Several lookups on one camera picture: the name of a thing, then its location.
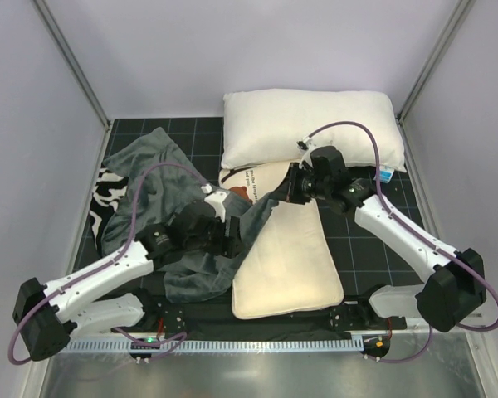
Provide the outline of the zebra and grey pillowcase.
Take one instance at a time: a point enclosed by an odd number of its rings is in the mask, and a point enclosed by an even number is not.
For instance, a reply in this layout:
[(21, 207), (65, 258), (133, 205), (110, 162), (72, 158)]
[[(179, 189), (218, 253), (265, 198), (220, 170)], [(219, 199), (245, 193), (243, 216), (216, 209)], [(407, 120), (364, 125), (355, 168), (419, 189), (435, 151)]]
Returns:
[[(202, 200), (203, 181), (161, 128), (108, 157), (102, 163), (90, 202), (90, 225), (99, 256), (122, 247), (131, 226), (141, 231), (171, 221), (187, 204)], [(161, 267), (166, 298), (172, 303), (195, 303), (226, 293), (278, 204), (270, 195), (251, 204), (234, 193), (227, 215), (240, 218), (243, 252), (228, 259), (195, 250)]]

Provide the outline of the cream bear print pillow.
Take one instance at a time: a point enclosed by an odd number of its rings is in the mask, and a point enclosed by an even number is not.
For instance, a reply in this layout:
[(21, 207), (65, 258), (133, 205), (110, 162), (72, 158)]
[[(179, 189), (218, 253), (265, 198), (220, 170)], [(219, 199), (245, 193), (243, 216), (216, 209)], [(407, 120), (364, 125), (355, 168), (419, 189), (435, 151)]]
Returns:
[(232, 312), (242, 320), (340, 304), (344, 288), (315, 201), (280, 202), (232, 282)]

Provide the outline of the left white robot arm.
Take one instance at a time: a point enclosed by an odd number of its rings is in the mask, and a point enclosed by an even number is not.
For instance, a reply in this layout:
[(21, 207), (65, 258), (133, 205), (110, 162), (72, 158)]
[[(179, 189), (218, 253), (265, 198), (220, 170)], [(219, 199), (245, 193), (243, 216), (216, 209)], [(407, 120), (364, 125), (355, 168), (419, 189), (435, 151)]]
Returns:
[(17, 328), (9, 360), (22, 339), (31, 361), (53, 357), (73, 338), (113, 328), (150, 332), (158, 325), (160, 308), (142, 288), (118, 298), (105, 295), (133, 279), (152, 274), (202, 250), (233, 258), (242, 252), (242, 215), (248, 201), (231, 192), (215, 192), (193, 201), (167, 221), (150, 223), (115, 252), (73, 274), (44, 284), (31, 278), (19, 288), (13, 321)]

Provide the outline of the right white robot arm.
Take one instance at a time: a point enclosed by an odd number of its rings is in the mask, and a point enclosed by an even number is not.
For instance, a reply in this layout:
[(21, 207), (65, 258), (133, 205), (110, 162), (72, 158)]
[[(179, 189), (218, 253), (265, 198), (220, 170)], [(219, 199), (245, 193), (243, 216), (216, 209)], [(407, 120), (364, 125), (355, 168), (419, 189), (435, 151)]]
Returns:
[(416, 285), (371, 289), (357, 308), (366, 328), (377, 328), (386, 318), (422, 318), (438, 332), (449, 332), (486, 301), (486, 289), (475, 275), (483, 275), (483, 259), (472, 249), (459, 251), (408, 219), (375, 191), (367, 179), (353, 177), (340, 151), (317, 148), (310, 160), (291, 163), (271, 197), (304, 205), (325, 201), (339, 215), (378, 237), (418, 275)]

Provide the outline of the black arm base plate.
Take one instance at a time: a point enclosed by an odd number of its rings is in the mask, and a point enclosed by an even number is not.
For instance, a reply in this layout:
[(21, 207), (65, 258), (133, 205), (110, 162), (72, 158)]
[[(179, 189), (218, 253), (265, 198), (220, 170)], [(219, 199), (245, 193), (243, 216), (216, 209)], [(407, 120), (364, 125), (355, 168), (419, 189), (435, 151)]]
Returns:
[(352, 332), (407, 328), (404, 318), (393, 317), (388, 321), (355, 302), (249, 320), (235, 317), (228, 294), (201, 303), (183, 304), (170, 303), (164, 296), (156, 295), (154, 302), (160, 307), (164, 331), (169, 336), (183, 331), (194, 341), (329, 341), (348, 338)]

